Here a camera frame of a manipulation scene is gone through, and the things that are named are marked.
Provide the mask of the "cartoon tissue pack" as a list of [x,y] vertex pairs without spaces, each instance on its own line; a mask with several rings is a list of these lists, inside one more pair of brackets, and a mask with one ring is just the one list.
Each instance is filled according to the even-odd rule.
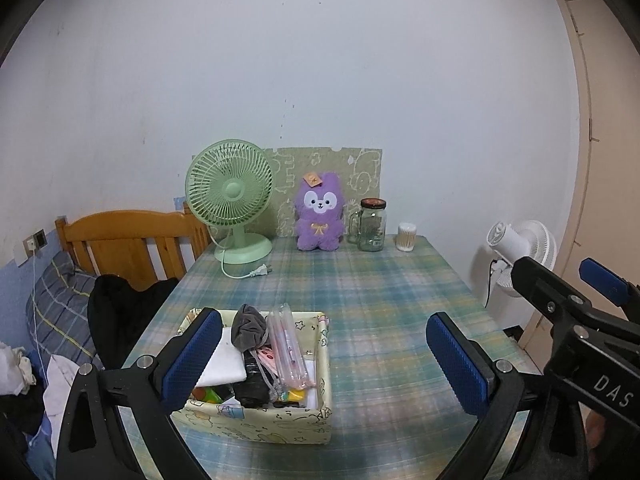
[[305,390],[288,389],[277,394],[272,401],[275,408],[304,408],[307,404],[307,393]]

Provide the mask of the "gray socks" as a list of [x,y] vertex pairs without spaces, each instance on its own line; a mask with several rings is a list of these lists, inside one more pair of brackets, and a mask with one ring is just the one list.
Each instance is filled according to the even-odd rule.
[[231,342],[239,352],[257,350],[268,344],[268,326],[264,316],[250,304],[236,311],[231,326]]

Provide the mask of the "black umbrella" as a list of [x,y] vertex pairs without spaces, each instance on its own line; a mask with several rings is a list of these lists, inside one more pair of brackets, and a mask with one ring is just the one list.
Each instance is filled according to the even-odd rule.
[[265,408],[271,402],[272,375],[252,352],[245,351],[243,358],[246,378],[232,385],[234,397],[243,408]]

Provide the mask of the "clear plastic pencil pouch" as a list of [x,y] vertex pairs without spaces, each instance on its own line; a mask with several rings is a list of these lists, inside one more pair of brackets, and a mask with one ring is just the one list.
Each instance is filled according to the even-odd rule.
[[288,304],[273,307],[266,317],[270,344],[280,382],[294,390],[312,386],[302,350],[296,337],[296,328]]

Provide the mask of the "pink wet wipes pack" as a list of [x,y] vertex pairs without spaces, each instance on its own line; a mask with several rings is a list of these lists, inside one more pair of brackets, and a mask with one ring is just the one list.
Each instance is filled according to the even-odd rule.
[[254,349],[250,352],[257,363],[260,374],[273,380],[279,377],[276,358],[270,347]]

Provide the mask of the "blue plaid pillow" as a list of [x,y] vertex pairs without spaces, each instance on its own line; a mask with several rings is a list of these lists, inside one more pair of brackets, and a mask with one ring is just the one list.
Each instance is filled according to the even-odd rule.
[[95,282],[96,276],[76,266],[68,252],[58,252],[35,281],[26,304],[26,322],[43,368],[51,356],[102,368],[88,322]]

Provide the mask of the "glass mason jar mug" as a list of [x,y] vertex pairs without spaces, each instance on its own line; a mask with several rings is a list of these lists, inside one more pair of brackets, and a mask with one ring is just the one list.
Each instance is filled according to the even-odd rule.
[[363,252],[380,252],[386,237],[386,201],[367,197],[348,218],[347,240]]

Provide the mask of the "wall power outlet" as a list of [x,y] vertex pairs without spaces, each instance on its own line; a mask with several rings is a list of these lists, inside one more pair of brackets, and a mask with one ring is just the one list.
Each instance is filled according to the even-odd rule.
[[48,244],[47,235],[43,230],[39,230],[23,240],[23,246],[27,257],[31,257]]

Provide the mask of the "green desk fan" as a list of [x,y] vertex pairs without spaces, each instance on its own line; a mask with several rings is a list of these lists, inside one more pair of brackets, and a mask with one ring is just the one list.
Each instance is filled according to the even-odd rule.
[[186,204],[214,240],[214,256],[223,276],[233,281],[262,278],[271,272],[262,261],[272,251],[264,234],[246,226],[266,211],[273,192],[273,169],[256,144],[224,139],[192,157],[184,181]]

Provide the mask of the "white garment on bed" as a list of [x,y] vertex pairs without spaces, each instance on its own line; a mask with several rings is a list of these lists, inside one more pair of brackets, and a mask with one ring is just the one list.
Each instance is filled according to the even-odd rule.
[[53,456],[58,456],[58,441],[66,403],[70,395],[79,366],[65,356],[54,354],[47,367],[47,388],[43,393],[44,410],[51,426],[51,448]]

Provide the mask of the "purple plush bear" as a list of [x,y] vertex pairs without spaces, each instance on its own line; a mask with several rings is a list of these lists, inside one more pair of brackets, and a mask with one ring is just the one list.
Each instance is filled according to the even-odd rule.
[[341,179],[335,172],[314,176],[314,185],[305,178],[300,181],[295,197],[297,248],[302,252],[315,249],[334,252],[345,234]]

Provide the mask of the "white standing fan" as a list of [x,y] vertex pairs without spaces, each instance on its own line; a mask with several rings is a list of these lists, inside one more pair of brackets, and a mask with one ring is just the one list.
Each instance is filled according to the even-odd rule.
[[552,270],[558,256],[555,237],[538,220],[498,221],[488,231],[486,244],[497,256],[491,283],[513,298],[518,298],[518,292],[513,288],[511,271],[518,259],[530,257]]

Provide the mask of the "white towel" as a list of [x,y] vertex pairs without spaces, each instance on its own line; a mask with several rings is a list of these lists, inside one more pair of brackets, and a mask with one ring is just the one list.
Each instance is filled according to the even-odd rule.
[[231,328],[224,327],[217,347],[206,364],[196,386],[216,387],[244,382],[246,369],[241,352],[231,342]]

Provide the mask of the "green tissue pack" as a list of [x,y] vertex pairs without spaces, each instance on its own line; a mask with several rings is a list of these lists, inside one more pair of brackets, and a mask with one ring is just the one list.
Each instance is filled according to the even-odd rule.
[[195,387],[192,390],[192,398],[194,400],[210,404],[223,404],[230,400],[232,396],[234,396],[233,390],[228,385]]

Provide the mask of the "green patterned board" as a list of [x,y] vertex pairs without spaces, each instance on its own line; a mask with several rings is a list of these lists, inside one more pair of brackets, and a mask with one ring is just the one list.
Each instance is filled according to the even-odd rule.
[[328,184],[324,189],[340,187],[343,217],[354,212],[360,200],[380,197],[383,151],[380,148],[266,148],[273,170],[273,188],[265,211],[250,225],[250,230],[266,237],[290,237],[296,234],[296,197],[307,188],[305,176],[313,174]]

